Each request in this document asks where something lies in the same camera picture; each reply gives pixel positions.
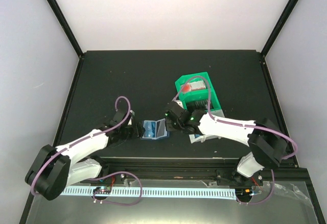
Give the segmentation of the blue credit card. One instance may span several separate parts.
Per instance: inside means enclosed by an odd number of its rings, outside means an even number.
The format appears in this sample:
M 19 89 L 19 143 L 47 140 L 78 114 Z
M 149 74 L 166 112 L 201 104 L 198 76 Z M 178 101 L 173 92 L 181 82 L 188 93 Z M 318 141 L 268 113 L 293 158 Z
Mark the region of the blue credit card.
M 152 120 L 145 120 L 143 122 L 143 127 L 145 129 L 144 138 L 154 139 L 156 137 L 156 122 Z

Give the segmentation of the blue card holder wallet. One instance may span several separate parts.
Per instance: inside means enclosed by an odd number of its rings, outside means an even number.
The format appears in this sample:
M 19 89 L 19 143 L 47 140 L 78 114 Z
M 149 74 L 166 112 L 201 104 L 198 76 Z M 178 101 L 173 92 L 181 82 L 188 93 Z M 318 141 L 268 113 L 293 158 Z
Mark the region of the blue card holder wallet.
M 144 120 L 142 125 L 145 129 L 141 137 L 143 140 L 161 140 L 170 136 L 164 118 L 160 120 Z

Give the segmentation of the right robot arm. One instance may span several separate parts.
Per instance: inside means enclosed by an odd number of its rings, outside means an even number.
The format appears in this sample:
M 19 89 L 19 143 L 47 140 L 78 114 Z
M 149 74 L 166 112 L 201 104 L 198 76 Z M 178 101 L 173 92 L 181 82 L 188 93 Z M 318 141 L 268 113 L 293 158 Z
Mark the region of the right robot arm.
M 247 146 L 250 152 L 241 157 L 237 166 L 219 175 L 235 185 L 245 186 L 257 172 L 278 169 L 285 155 L 287 142 L 270 120 L 234 120 L 212 115 L 203 110 L 190 112 L 172 101 L 165 110 L 168 131 L 181 131 L 188 135 L 221 137 Z

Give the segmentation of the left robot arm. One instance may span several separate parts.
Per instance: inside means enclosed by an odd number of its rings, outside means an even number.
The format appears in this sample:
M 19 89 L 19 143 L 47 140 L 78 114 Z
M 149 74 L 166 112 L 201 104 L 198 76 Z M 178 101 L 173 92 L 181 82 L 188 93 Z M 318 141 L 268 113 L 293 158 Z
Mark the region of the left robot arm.
M 25 176 L 31 192 L 48 201 L 57 198 L 66 187 L 88 179 L 99 183 L 109 179 L 103 162 L 90 155 L 108 146 L 140 138 L 145 129 L 133 111 L 117 110 L 109 119 L 72 142 L 53 147 L 43 146 Z

